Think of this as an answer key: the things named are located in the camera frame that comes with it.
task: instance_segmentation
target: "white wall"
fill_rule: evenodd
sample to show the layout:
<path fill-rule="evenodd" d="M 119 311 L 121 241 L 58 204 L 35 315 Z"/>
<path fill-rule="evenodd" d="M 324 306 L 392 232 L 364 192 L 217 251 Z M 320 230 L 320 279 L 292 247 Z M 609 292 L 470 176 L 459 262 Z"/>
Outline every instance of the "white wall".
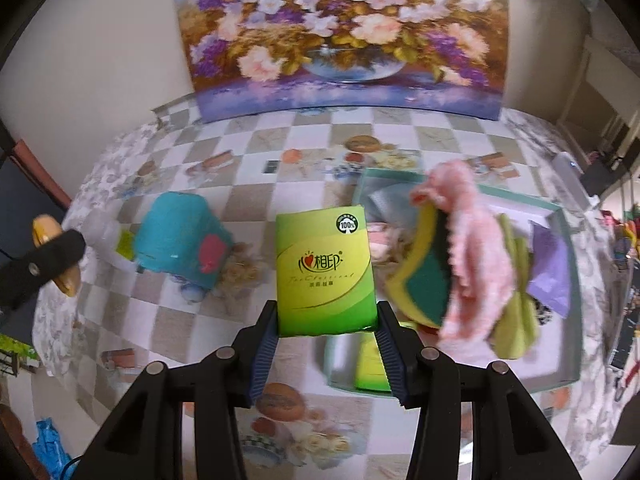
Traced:
<path fill-rule="evenodd" d="M 577 67 L 575 0 L 510 0 L 505 105 L 554 121 Z M 172 0 L 47 0 L 0 72 L 0 116 L 73 195 L 113 137 L 192 89 Z"/>
<path fill-rule="evenodd" d="M 640 182 L 637 180 L 634 181 L 634 201 L 636 203 L 640 202 Z M 631 186 L 627 179 L 622 186 L 620 186 L 620 183 L 615 184 L 615 189 L 604 199 L 600 209 L 611 211 L 613 216 L 620 220 L 622 219 L 623 206 L 625 211 L 630 211 L 631 205 Z"/>

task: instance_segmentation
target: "blue plastic bag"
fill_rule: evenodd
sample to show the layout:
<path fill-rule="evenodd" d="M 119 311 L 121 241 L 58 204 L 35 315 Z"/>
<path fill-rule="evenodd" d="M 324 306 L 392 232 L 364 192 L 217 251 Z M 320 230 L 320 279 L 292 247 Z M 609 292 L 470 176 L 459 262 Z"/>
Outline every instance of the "blue plastic bag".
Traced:
<path fill-rule="evenodd" d="M 53 427 L 53 421 L 50 418 L 39 420 L 36 422 L 36 427 L 38 428 L 38 439 L 32 445 L 33 451 L 51 475 L 52 480 L 58 480 L 62 469 L 71 460 L 71 457 L 62 447 L 60 436 L 56 428 Z M 70 478 L 75 469 L 76 464 L 69 467 L 65 472 L 65 479 L 62 480 Z"/>

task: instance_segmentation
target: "floral pattern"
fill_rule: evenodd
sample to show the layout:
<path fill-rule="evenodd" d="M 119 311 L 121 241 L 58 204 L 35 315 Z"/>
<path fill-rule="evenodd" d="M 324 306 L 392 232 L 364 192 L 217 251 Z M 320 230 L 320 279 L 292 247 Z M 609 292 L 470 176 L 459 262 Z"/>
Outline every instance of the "floral pattern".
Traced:
<path fill-rule="evenodd" d="M 338 68 L 369 66 L 377 51 L 367 47 L 375 45 L 436 81 L 501 91 L 506 7 L 507 0 L 181 0 L 178 19 L 196 90 L 303 73 L 322 48 L 340 50 Z"/>

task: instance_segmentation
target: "sponge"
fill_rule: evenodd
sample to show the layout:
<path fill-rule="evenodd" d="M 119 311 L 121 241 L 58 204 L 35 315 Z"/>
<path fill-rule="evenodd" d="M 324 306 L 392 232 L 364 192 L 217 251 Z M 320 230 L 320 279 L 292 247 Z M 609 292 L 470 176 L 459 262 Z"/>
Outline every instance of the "sponge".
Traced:
<path fill-rule="evenodd" d="M 446 223 L 447 215 L 432 203 L 421 206 L 411 250 L 386 282 L 395 306 L 409 319 L 432 328 L 442 325 L 451 288 Z"/>

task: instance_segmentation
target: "painting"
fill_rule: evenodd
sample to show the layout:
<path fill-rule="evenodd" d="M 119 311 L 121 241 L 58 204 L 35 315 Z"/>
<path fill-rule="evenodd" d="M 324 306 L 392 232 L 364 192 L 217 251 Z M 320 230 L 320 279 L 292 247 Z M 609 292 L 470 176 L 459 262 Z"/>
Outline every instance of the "painting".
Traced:
<path fill-rule="evenodd" d="M 379 105 L 497 119 L 508 0 L 175 0 L 205 122 Z"/>

